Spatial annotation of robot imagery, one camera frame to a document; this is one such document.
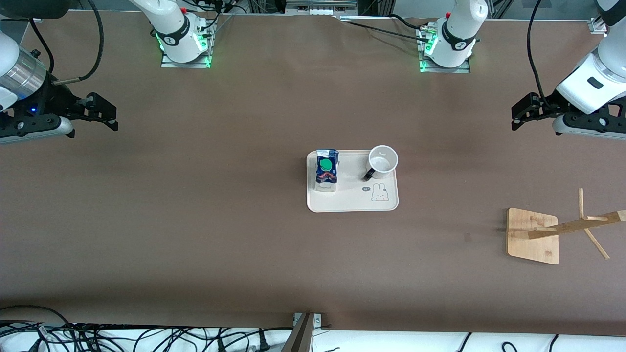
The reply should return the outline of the white smiley mug black handle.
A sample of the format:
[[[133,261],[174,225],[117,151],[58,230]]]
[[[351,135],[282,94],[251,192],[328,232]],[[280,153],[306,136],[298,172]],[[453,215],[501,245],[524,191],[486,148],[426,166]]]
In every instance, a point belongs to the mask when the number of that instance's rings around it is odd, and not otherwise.
[[[392,147],[387,145],[373,147],[367,156],[366,174],[363,180],[369,182],[372,178],[385,179],[391,176],[398,162],[398,154]]]

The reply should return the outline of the blue milk carton green cap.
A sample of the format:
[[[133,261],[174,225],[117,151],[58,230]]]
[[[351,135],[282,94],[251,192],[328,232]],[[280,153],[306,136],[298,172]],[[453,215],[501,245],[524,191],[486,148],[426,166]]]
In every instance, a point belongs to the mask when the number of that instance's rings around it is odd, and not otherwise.
[[[338,183],[338,150],[317,149],[314,188],[320,192],[335,192]]]

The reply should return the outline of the wooden cup rack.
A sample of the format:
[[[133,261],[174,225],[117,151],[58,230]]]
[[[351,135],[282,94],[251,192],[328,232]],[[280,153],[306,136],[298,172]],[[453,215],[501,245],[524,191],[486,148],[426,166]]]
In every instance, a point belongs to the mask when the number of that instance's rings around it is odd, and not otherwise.
[[[610,256],[592,234],[592,229],[616,223],[626,223],[626,210],[588,215],[585,213],[585,192],[580,188],[578,218],[570,222],[559,222],[556,216],[549,214],[509,208],[506,223],[506,253],[514,258],[557,265],[560,237],[584,232],[602,258],[608,260]]]

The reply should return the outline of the cream tray with rabbit print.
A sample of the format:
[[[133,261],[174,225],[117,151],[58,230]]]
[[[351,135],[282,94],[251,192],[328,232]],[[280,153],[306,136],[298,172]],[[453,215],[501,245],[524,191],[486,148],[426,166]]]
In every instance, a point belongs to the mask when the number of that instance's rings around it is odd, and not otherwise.
[[[315,189],[316,151],[306,157],[307,207],[316,213],[394,210],[400,203],[396,172],[383,179],[362,180],[369,150],[338,151],[338,185],[334,192]]]

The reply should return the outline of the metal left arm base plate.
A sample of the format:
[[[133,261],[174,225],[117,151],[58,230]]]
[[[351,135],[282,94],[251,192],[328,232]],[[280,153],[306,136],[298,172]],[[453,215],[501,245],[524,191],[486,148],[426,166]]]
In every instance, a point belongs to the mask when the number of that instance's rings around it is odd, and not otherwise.
[[[416,36],[420,39],[427,39],[428,42],[417,41],[418,44],[418,58],[420,61],[421,73],[455,73],[455,74],[469,74],[471,73],[469,58],[466,58],[462,65],[457,67],[444,67],[435,63],[431,57],[427,56],[427,50],[431,49],[432,44],[436,42],[435,28],[432,26],[420,26],[420,29],[416,29]]]

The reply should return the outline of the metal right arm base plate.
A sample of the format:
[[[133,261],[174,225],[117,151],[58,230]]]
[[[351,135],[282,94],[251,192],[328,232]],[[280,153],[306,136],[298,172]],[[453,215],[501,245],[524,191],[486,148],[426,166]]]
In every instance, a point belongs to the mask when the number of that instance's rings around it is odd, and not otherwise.
[[[175,32],[157,33],[162,51],[161,67],[210,68],[216,24],[206,19],[185,17]]]

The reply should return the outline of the aluminium frame with connectors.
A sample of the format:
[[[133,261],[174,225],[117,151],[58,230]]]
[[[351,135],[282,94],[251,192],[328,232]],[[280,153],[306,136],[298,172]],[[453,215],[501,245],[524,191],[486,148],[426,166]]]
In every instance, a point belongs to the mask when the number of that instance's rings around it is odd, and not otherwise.
[[[285,0],[285,14],[357,16],[357,0]]]

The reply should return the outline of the aluminium profile with bracket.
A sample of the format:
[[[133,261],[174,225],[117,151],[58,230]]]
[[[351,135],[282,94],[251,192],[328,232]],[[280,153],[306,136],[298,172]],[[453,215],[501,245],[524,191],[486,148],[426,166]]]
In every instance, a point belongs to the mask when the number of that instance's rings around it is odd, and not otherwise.
[[[294,327],[280,352],[312,352],[313,332],[322,327],[321,313],[295,313]]]

